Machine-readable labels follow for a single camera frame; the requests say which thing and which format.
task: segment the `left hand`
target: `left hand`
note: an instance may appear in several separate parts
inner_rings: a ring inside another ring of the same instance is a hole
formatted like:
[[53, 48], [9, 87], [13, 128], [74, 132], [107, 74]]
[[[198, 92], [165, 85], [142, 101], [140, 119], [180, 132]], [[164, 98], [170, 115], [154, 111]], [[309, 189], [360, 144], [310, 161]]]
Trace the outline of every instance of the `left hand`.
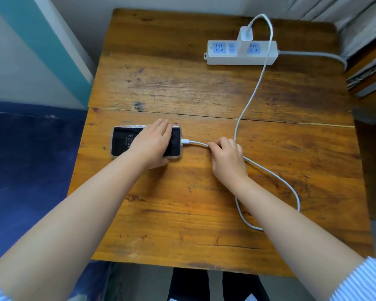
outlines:
[[159, 118], [146, 126], [133, 140], [127, 152], [144, 161], [145, 169], [153, 169], [168, 164], [163, 154], [170, 142], [172, 125]]

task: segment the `white power strip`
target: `white power strip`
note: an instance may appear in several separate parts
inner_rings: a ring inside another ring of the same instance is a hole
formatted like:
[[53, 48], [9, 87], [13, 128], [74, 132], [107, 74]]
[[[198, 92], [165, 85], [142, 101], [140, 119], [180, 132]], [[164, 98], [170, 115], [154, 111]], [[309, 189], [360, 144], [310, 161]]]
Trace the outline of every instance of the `white power strip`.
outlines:
[[203, 59], [208, 65], [272, 65], [279, 55], [276, 41], [209, 40]]

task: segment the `wooden table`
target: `wooden table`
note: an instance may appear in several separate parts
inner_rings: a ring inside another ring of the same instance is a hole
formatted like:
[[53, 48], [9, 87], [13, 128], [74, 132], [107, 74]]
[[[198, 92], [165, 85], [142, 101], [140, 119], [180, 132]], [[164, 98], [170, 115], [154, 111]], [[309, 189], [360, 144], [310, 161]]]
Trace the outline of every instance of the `wooden table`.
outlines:
[[[110, 134], [116, 125], [149, 124], [163, 117], [191, 140], [232, 137], [261, 67], [207, 66], [203, 53], [207, 40], [234, 40], [249, 20], [116, 9], [69, 192], [111, 161]], [[281, 50], [338, 53], [332, 24], [272, 23]], [[254, 34], [268, 40], [267, 25], [257, 21]], [[279, 56], [266, 69], [237, 142], [248, 158], [294, 187], [304, 215], [367, 256], [373, 255], [373, 240], [348, 99], [341, 63]], [[281, 182], [247, 168], [256, 182], [295, 206]], [[167, 168], [142, 175], [93, 258], [292, 275], [266, 235], [242, 222], [233, 196], [212, 175], [209, 150], [198, 146], [185, 147]]]

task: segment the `phone screen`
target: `phone screen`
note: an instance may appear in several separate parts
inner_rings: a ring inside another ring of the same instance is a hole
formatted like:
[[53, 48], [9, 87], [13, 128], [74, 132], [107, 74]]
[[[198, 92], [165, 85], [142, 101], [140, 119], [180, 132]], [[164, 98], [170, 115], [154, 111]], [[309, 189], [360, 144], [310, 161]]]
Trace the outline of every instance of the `phone screen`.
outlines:
[[[131, 146], [134, 138], [143, 127], [114, 127], [111, 141], [111, 155], [119, 156]], [[164, 157], [177, 157], [181, 154], [181, 128], [173, 127], [171, 138], [163, 154]]]

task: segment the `black pants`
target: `black pants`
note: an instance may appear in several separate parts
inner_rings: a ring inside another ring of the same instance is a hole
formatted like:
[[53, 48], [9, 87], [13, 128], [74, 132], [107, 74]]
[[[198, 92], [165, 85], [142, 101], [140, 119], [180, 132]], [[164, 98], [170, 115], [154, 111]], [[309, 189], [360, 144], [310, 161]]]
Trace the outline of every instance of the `black pants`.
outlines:
[[[253, 294], [257, 301], [269, 301], [258, 275], [223, 272], [224, 301], [244, 301]], [[207, 270], [174, 268], [167, 301], [210, 301]]]

